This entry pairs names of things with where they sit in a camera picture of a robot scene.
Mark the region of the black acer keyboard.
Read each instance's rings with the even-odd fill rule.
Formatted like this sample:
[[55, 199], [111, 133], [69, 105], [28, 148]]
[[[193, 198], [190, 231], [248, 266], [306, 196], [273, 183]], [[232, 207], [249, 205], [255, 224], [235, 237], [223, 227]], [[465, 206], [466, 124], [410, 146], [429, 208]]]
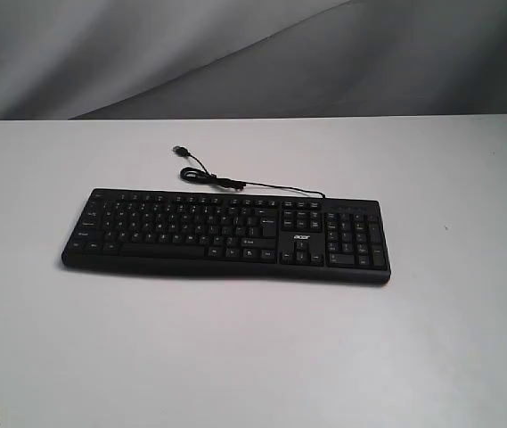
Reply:
[[69, 268], [385, 284], [376, 201], [98, 188], [61, 255]]

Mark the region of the grey backdrop cloth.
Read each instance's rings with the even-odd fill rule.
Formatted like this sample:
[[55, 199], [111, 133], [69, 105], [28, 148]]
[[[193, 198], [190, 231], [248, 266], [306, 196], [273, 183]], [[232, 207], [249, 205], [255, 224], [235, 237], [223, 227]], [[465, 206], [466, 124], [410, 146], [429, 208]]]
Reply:
[[0, 119], [507, 113], [507, 1], [0, 1]]

